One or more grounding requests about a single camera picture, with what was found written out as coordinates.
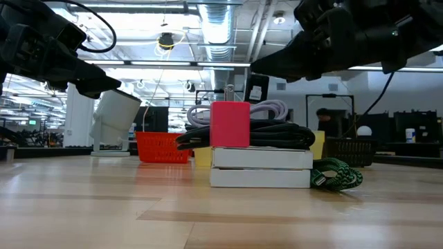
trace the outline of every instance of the white box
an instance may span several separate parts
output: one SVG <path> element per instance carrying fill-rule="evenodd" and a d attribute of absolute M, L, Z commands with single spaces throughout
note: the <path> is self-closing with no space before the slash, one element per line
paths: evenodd
<path fill-rule="evenodd" d="M 311 172 L 273 169 L 211 169 L 211 187 L 309 188 Z"/>
<path fill-rule="evenodd" d="M 213 168 L 312 169 L 310 151 L 271 147 L 213 149 Z"/>

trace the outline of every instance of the yellow box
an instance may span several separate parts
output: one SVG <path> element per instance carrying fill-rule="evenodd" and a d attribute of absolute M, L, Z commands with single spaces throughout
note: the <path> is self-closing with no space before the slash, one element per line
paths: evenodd
<path fill-rule="evenodd" d="M 212 147 L 194 149 L 195 167 L 210 167 L 213 159 Z"/>
<path fill-rule="evenodd" d="M 312 131 L 316 135 L 316 142 L 311 145 L 310 149 L 314 154 L 314 160 L 321 159 L 323 155 L 323 144 L 325 143 L 325 132 L 324 131 Z"/>

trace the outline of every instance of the person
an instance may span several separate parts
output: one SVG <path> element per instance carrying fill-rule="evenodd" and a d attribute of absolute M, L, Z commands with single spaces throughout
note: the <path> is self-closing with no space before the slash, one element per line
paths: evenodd
<path fill-rule="evenodd" d="M 331 117 L 331 111 L 321 108 L 316 112 L 318 117 L 318 130 L 324 131 L 327 137 L 338 137 L 338 124 Z"/>

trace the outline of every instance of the ceiling duct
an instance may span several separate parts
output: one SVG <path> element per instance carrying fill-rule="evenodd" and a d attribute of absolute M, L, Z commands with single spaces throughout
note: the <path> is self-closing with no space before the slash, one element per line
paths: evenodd
<path fill-rule="evenodd" d="M 218 4 L 198 5 L 201 16 L 201 30 L 205 42 L 208 44 L 232 44 L 234 6 Z M 206 47 L 206 54 L 210 62 L 231 62 L 232 47 Z M 230 71 L 212 71 L 211 84 L 214 89 L 223 89 L 230 79 Z"/>

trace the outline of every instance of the white bottle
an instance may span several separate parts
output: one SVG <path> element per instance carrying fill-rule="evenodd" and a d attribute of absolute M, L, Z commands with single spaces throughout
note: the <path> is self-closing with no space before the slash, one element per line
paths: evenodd
<path fill-rule="evenodd" d="M 408 143 L 415 142 L 415 129 L 413 129 L 413 128 L 406 129 L 406 142 L 408 142 Z"/>

